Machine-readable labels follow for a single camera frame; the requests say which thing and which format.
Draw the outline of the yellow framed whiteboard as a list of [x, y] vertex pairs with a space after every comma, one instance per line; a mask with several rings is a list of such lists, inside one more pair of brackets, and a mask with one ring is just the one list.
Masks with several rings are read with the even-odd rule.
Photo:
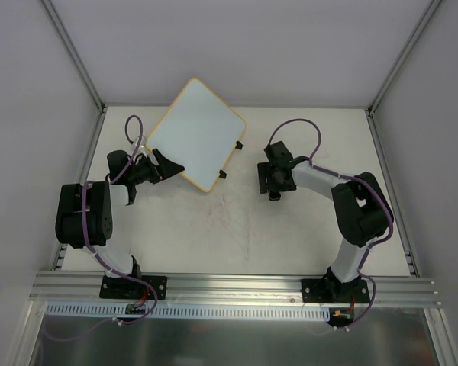
[[182, 165], [182, 176], [208, 193], [247, 128], [246, 121], [200, 79], [192, 78], [165, 111], [145, 142]]

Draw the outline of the black whiteboard eraser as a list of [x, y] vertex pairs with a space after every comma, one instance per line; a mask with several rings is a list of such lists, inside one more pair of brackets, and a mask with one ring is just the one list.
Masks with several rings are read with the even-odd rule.
[[282, 197], [279, 191], [268, 191], [270, 201], [279, 201]]

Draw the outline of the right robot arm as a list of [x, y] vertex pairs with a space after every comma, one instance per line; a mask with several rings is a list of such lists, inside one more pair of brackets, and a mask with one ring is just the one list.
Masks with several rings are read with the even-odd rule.
[[369, 250], [393, 232], [393, 213], [369, 172], [342, 175], [313, 165], [305, 156], [294, 157], [280, 141], [264, 149], [267, 162], [257, 164], [260, 193], [271, 201], [283, 192], [307, 188], [330, 199], [342, 235], [334, 262], [318, 280], [303, 279], [305, 303], [370, 302], [361, 268]]

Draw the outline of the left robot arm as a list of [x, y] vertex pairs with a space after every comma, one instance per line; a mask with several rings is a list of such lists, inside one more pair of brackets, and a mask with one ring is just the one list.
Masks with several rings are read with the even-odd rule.
[[109, 173], [105, 180], [63, 185], [60, 190], [57, 240], [91, 255], [106, 277], [118, 278], [118, 289], [126, 297], [140, 295], [144, 279], [131, 254], [116, 253], [108, 244], [114, 231], [112, 207], [131, 206], [138, 185], [155, 185], [185, 171], [183, 165], [167, 159], [158, 149], [153, 157], [133, 157], [124, 150], [115, 150], [107, 155]]

